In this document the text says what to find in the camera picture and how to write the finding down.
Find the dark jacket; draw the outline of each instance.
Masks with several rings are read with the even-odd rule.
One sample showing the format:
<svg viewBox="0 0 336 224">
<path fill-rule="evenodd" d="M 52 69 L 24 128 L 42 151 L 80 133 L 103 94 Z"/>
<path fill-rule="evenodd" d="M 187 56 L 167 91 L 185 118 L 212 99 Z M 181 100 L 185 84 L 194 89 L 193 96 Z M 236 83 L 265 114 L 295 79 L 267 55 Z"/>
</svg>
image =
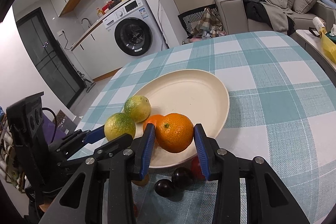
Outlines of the dark jacket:
<svg viewBox="0 0 336 224">
<path fill-rule="evenodd" d="M 247 18 L 258 22 L 266 23 L 272 28 L 271 21 L 265 7 L 260 3 L 261 0 L 242 0 Z"/>
</svg>

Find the washing machine door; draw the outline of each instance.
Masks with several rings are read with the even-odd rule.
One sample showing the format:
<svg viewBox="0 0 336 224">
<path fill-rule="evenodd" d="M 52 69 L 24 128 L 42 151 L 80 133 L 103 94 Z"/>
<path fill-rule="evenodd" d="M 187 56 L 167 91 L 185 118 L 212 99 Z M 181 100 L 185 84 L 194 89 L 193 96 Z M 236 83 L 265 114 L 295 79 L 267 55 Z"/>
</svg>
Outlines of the washing machine door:
<svg viewBox="0 0 336 224">
<path fill-rule="evenodd" d="M 152 44 L 150 27 L 138 18 L 121 20 L 115 28 L 114 36 L 119 48 L 131 56 L 143 55 Z"/>
</svg>

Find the teal checkered tablecloth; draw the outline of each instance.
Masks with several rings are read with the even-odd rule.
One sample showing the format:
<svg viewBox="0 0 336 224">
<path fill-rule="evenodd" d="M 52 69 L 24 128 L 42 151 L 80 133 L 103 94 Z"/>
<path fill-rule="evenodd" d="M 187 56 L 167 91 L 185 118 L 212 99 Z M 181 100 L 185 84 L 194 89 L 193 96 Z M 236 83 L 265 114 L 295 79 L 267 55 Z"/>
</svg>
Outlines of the teal checkered tablecloth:
<svg viewBox="0 0 336 224">
<path fill-rule="evenodd" d="M 181 69 L 209 71 L 229 91 L 230 112 L 216 138 L 219 146 L 237 157 L 264 157 L 310 223 L 320 223 L 336 202 L 336 89 L 310 55 L 284 34 L 228 35 L 137 59 L 110 80 L 78 128 L 103 125 L 146 83 Z M 103 142 L 86 145 L 74 157 L 91 155 Z M 146 187 L 133 186 L 138 223 L 211 223 L 217 183 L 198 183 L 179 201 L 169 200 L 153 186 L 171 173 L 154 170 Z M 246 223 L 244 180 L 241 223 Z"/>
</svg>

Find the table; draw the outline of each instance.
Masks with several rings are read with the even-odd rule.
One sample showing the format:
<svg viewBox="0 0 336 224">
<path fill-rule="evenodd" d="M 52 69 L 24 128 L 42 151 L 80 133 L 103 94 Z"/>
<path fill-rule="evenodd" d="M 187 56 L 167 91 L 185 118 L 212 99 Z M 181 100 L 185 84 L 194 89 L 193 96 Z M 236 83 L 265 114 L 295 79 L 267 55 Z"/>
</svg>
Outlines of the table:
<svg viewBox="0 0 336 224">
<path fill-rule="evenodd" d="M 290 37 L 250 32 L 194 42 L 145 56 L 123 67 L 105 86 L 78 128 L 92 130 L 125 100 L 168 72 L 193 68 L 215 74 L 227 87 L 230 112 L 216 138 L 237 157 L 264 157 L 289 188 L 310 223 L 320 223 L 336 202 L 336 88 Z M 106 140 L 73 158 L 91 155 Z M 216 182 L 198 183 L 170 201 L 153 192 L 172 170 L 152 170 L 149 184 L 133 186 L 138 223 L 211 223 Z M 246 223 L 241 180 L 241 223 Z"/>
</svg>

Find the red tomato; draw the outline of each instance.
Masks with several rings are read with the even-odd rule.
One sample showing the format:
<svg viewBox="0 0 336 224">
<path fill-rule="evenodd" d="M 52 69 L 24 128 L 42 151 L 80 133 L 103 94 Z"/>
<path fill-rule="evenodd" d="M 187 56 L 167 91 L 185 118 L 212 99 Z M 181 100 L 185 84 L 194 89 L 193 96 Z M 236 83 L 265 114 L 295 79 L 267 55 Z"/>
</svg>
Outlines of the red tomato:
<svg viewBox="0 0 336 224">
<path fill-rule="evenodd" d="M 201 166 L 200 166 L 200 162 L 198 160 L 198 156 L 193 158 L 193 160 L 191 161 L 191 172 L 199 180 L 204 180 L 205 179 L 205 176 L 202 174 L 202 169 L 201 169 Z"/>
<path fill-rule="evenodd" d="M 138 208 L 134 203 L 133 203 L 133 210 L 134 210 L 134 216 L 138 217 Z"/>
</svg>

